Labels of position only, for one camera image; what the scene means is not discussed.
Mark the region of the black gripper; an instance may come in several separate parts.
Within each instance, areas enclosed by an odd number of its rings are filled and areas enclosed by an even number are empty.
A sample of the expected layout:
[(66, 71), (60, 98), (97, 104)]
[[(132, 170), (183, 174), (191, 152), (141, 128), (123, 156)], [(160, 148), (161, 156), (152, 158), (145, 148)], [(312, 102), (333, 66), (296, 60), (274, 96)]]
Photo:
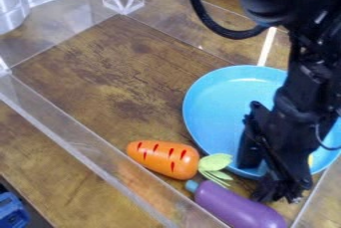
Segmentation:
[(244, 129), (236, 151), (236, 167), (256, 168), (260, 161), (268, 171), (260, 177), (250, 198), (260, 203), (284, 198), (298, 203), (303, 189), (311, 187), (307, 156), (319, 147), (337, 121), (337, 112), (316, 104), (302, 109), (279, 89), (268, 110), (256, 101), (243, 117)]

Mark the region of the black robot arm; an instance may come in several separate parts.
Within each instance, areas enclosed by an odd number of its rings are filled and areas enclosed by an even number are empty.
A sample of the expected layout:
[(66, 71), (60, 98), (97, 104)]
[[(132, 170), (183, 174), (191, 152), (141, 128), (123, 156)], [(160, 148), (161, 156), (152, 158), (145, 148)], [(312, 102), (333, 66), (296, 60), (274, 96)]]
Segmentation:
[(307, 157), (341, 114), (341, 0), (240, 0), (259, 28), (288, 31), (287, 76), (272, 107), (250, 104), (236, 166), (267, 164), (251, 198), (292, 202), (311, 188)]

